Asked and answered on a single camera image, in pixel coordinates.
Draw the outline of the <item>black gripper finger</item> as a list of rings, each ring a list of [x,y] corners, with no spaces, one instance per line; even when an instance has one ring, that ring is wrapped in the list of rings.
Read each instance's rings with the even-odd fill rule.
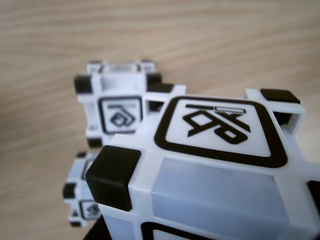
[[[103,216],[95,222],[83,240],[112,240]]]

